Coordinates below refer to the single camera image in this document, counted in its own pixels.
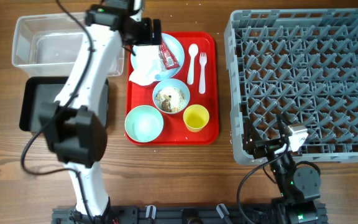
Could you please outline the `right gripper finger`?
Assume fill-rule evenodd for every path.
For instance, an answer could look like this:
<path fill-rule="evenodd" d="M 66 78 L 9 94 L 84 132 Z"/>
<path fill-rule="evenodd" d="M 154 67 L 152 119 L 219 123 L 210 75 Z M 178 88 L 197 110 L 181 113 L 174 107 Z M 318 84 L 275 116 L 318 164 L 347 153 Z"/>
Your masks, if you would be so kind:
<path fill-rule="evenodd" d="M 249 118 L 244 119 L 244 145 L 245 146 L 262 146 L 264 140 L 252 124 Z"/>
<path fill-rule="evenodd" d="M 287 118 L 280 113 L 276 114 L 276 120 L 277 120 L 278 130 L 280 133 L 280 138 L 282 140 L 287 140 L 288 139 L 288 131 L 286 130 L 286 128 L 289 125 L 291 125 L 291 122 L 289 122 L 289 120 L 287 120 Z"/>

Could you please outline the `rice food scraps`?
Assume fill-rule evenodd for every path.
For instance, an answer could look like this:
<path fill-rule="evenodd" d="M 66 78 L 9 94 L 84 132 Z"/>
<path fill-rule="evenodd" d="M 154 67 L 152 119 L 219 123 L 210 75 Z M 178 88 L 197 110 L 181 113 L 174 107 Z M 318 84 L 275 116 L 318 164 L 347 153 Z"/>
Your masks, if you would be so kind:
<path fill-rule="evenodd" d="M 157 106 L 164 112 L 177 113 L 185 107 L 185 95 L 176 87 L 165 87 L 154 98 Z"/>

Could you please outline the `yellow plastic cup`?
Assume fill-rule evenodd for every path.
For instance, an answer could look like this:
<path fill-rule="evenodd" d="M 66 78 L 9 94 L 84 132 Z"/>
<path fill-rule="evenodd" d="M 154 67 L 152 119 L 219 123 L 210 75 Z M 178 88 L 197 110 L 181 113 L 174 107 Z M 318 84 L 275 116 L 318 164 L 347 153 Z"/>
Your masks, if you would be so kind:
<path fill-rule="evenodd" d="M 209 122 L 209 111 L 202 105 L 191 105 L 183 114 L 187 129 L 193 133 L 201 131 Z"/>

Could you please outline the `red ketchup packet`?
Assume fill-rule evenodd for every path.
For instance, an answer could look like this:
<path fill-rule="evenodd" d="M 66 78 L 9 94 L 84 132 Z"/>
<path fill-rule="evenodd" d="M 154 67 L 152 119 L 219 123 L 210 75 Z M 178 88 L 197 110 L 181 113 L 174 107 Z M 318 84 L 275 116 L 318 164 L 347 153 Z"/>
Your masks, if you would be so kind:
<path fill-rule="evenodd" d="M 164 41 L 159 45 L 158 53 L 165 70 L 171 70 L 180 66 L 178 60 Z"/>

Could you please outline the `light blue small bowl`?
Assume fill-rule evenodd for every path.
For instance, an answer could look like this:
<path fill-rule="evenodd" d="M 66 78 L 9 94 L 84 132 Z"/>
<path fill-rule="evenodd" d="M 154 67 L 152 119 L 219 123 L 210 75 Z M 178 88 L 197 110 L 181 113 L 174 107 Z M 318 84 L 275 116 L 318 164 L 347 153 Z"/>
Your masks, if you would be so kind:
<path fill-rule="evenodd" d="M 152 92 L 152 99 L 153 99 L 153 103 L 154 105 L 157 107 L 158 110 L 160 110 L 161 112 L 163 113 L 166 113 L 166 114 L 177 114 L 177 113 L 167 113 L 167 112 L 164 112 L 162 111 L 158 106 L 157 106 L 157 103 L 155 102 L 154 98 L 156 97 L 158 91 L 160 91 L 162 88 L 165 88 L 165 87 L 168 87 L 168 86 L 171 86 L 171 87 L 176 87 L 176 88 L 179 88 L 185 95 L 185 107 L 181 110 L 183 111 L 189 104 L 190 102 L 190 91 L 189 91 L 189 88 L 187 87 L 187 85 L 185 83 L 183 83 L 181 80 L 178 80 L 178 79 L 175 79 L 175 78 L 169 78 L 169 79 L 166 79 L 166 80 L 163 80 L 163 81 L 160 81 L 154 88 L 153 92 Z"/>

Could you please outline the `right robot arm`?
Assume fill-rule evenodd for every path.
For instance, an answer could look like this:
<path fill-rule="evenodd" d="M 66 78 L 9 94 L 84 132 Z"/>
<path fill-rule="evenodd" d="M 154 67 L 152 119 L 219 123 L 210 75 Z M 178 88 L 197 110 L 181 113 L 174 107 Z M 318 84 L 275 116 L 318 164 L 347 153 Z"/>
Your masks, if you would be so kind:
<path fill-rule="evenodd" d="M 272 214 L 279 223 L 316 222 L 319 219 L 315 200 L 320 198 L 321 170 L 309 161 L 295 162 L 292 152 L 296 152 L 308 137 L 308 129 L 301 123 L 290 123 L 282 114 L 276 115 L 279 137 L 264 140 L 249 118 L 244 120 L 243 150 L 255 159 L 265 157 L 267 162 L 253 168 L 241 180 L 237 188 L 237 207 L 244 221 L 253 221 L 241 205 L 241 189 L 246 180 L 258 170 L 270 166 L 281 197 L 272 200 Z"/>

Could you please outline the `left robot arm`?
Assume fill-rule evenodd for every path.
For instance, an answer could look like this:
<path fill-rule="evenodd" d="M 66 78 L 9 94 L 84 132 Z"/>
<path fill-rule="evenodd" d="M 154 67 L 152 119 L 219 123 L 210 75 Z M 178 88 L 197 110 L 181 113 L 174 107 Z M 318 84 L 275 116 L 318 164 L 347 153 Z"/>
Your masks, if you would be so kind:
<path fill-rule="evenodd" d="M 93 4 L 78 25 L 84 35 L 73 69 L 51 103 L 42 103 L 39 120 L 48 149 L 63 163 L 76 194 L 69 221 L 113 223 L 110 198 L 100 160 L 107 145 L 98 117 L 100 98 L 113 58 L 125 45 L 157 45 L 162 41 L 158 19 L 143 18 L 143 1 Z"/>

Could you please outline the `white napkin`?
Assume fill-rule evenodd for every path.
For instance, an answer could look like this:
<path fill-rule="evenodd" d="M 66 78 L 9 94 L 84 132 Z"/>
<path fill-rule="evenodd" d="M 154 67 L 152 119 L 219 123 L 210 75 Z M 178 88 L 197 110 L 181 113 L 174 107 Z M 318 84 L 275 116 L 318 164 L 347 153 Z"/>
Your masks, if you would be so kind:
<path fill-rule="evenodd" d="M 159 50 L 159 45 L 138 46 L 136 48 L 137 68 L 129 76 L 131 82 L 140 86 L 147 86 L 156 81 L 155 76 L 162 71 L 163 67 Z"/>

